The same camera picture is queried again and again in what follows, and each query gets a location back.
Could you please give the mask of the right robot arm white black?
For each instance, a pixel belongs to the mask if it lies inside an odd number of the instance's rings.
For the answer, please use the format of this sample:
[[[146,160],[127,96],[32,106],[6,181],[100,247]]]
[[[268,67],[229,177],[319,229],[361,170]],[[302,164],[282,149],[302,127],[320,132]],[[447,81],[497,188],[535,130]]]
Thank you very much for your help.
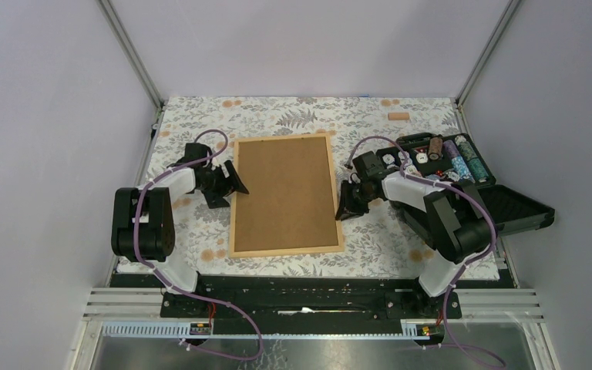
[[[430,180],[387,167],[374,152],[357,156],[347,166],[354,172],[341,184],[336,220],[367,214],[376,199],[423,213],[433,256],[416,279],[411,306],[418,316],[433,316],[466,266],[494,247],[496,227],[479,194],[470,182]]]

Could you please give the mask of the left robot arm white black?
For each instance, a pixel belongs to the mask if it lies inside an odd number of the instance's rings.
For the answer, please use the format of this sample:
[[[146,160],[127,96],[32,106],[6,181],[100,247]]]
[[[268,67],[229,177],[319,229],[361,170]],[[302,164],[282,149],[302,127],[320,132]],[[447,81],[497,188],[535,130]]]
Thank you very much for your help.
[[[180,294],[178,305],[191,317],[208,306],[206,293],[197,289],[200,277],[181,267],[173,255],[176,230],[172,204],[183,195],[199,192],[210,209],[230,206],[233,193],[249,190],[227,160],[213,164],[214,152],[202,143],[188,143],[184,155],[158,178],[141,187],[122,187],[114,195],[111,247],[113,253],[148,267],[171,294]]]

